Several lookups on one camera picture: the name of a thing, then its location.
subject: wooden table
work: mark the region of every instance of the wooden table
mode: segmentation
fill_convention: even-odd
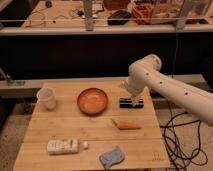
[[[39,1],[22,27],[84,27],[84,19],[76,12],[83,10],[82,1],[51,1],[47,8],[45,1]]]
[[[211,17],[212,15],[213,15],[213,3],[210,5],[209,10],[205,15],[205,19],[209,24],[213,24],[213,17]]]
[[[57,107],[46,110],[35,106],[29,127],[14,165],[14,171],[103,170],[99,156],[118,145],[125,160],[111,169],[166,168],[169,159],[148,89],[144,89],[143,109],[120,109],[119,98],[129,97],[121,81],[45,83],[57,99]],[[77,97],[86,88],[97,87],[107,93],[107,109],[98,117],[82,114]],[[118,130],[111,119],[137,121],[138,130]],[[78,154],[49,156],[48,140],[78,138],[89,142],[89,149],[80,146]]]

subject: concrete floor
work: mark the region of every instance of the concrete floor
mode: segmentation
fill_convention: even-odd
[[[154,106],[160,125],[164,125],[170,119],[170,113],[173,115],[183,112],[183,109],[174,107],[169,110],[169,106],[165,99],[154,100]],[[13,113],[8,117],[5,126],[0,134],[0,171],[12,171],[16,156],[18,154],[25,131],[29,124],[31,114],[23,111],[20,105],[16,105]],[[187,114],[175,120],[175,124],[194,120],[192,115]],[[198,144],[197,139],[197,123],[176,128],[176,133],[180,138],[181,146],[184,152],[190,154],[192,149]],[[204,166],[196,166],[191,164],[188,171],[212,171],[213,170],[213,128],[208,127],[204,123],[201,124],[201,143],[202,149],[207,153],[208,163]],[[204,160],[202,154],[194,160],[202,162]],[[152,169],[155,171],[163,171],[165,169]]]

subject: bowl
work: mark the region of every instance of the bowl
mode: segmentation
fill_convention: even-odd
[[[108,97],[106,93],[99,88],[88,88],[82,91],[78,96],[79,109],[88,116],[97,116],[107,107]]]

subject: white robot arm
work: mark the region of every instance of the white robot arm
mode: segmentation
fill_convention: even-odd
[[[148,55],[131,64],[129,77],[124,82],[127,91],[138,96],[148,86],[213,126],[213,94],[161,74],[158,72],[161,65],[156,55]]]

